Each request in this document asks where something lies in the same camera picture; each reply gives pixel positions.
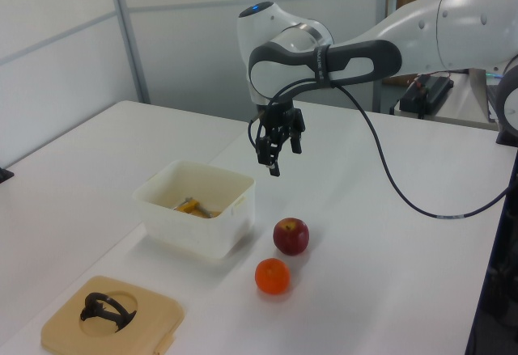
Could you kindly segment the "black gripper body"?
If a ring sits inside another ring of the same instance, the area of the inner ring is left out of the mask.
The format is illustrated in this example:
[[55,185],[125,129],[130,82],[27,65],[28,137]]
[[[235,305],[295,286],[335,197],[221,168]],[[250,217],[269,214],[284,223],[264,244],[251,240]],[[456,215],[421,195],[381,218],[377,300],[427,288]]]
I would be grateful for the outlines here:
[[259,120],[266,136],[286,134],[289,137],[300,138],[304,132],[304,118],[301,110],[295,108],[292,101],[258,106]]

